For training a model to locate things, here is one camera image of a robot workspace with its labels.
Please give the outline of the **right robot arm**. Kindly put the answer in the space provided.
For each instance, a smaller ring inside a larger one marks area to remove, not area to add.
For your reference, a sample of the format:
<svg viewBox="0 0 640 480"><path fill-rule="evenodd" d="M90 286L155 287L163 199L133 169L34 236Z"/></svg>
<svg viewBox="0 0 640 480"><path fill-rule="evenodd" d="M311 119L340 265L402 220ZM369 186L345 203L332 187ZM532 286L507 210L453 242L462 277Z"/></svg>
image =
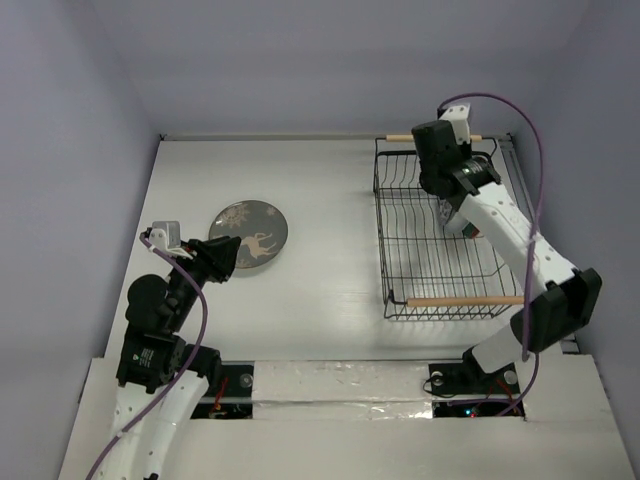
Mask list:
<svg viewBox="0 0 640 480"><path fill-rule="evenodd" d="M436 395L472 395L507 366L541 352L586 326L602 288L592 268L579 269L539 233L519 209L492 162L456 138L448 120L411 130L420 185L476 227L519 282L524 303L508 325L470 347L458 363L433 367Z"/></svg>

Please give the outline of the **grey reindeer plate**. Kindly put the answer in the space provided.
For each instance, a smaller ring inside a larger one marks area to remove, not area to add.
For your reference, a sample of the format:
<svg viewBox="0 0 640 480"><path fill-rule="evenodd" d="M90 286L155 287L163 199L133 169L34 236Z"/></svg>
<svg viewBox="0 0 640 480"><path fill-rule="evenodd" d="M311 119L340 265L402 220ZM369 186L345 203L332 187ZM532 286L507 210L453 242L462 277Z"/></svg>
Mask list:
<svg viewBox="0 0 640 480"><path fill-rule="evenodd" d="M260 200L243 200L221 210L209 228L209 238L239 237L237 269L260 267L285 246L288 223L274 205Z"/></svg>

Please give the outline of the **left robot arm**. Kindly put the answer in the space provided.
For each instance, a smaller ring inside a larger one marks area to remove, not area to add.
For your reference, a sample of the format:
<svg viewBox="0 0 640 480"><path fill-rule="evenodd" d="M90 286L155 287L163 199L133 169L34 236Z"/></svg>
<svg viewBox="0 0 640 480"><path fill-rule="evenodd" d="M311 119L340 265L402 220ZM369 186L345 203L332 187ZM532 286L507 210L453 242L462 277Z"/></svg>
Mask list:
<svg viewBox="0 0 640 480"><path fill-rule="evenodd" d="M230 279L240 238L183 241L178 223L155 222L139 239L171 270L143 275L127 291L110 440L90 479L165 478L196 405L221 383L220 353L202 344L203 289Z"/></svg>

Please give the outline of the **red plate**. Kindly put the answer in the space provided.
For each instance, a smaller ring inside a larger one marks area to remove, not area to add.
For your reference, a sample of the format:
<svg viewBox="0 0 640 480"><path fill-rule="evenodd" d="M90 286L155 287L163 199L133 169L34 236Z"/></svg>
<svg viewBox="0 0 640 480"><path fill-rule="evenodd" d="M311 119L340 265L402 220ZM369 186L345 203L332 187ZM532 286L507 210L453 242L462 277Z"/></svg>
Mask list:
<svg viewBox="0 0 640 480"><path fill-rule="evenodd" d="M480 232L480 230L472 223L467 223L463 227L461 234L464 238L467 239L476 239L483 237L483 234Z"/></svg>

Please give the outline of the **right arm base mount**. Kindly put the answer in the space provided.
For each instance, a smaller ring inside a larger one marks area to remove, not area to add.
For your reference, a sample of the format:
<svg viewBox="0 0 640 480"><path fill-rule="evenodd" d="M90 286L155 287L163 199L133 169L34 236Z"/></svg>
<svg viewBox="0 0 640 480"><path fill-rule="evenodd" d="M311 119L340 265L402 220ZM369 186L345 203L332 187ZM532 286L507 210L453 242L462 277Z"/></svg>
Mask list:
<svg viewBox="0 0 640 480"><path fill-rule="evenodd" d="M434 418L500 416L521 394L514 363L491 374L462 362L431 363L422 389L431 396Z"/></svg>

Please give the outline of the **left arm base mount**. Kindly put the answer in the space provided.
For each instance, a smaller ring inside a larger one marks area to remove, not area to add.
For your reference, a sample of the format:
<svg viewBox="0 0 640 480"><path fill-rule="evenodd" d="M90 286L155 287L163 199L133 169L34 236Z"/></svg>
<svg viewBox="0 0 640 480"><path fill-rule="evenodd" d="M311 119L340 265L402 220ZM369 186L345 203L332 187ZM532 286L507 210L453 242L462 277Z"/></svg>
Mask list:
<svg viewBox="0 0 640 480"><path fill-rule="evenodd" d="M254 363L223 363L217 385L210 387L191 419L247 420L253 417Z"/></svg>

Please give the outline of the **blue patterned plate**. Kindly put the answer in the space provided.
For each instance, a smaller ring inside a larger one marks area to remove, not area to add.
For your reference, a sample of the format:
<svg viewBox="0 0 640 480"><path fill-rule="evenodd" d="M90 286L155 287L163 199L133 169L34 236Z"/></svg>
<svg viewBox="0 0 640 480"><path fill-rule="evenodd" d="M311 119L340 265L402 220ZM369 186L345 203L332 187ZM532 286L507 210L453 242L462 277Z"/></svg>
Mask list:
<svg viewBox="0 0 640 480"><path fill-rule="evenodd" d="M439 199L437 205L440 225L447 230L454 222L457 212L447 200Z"/></svg>

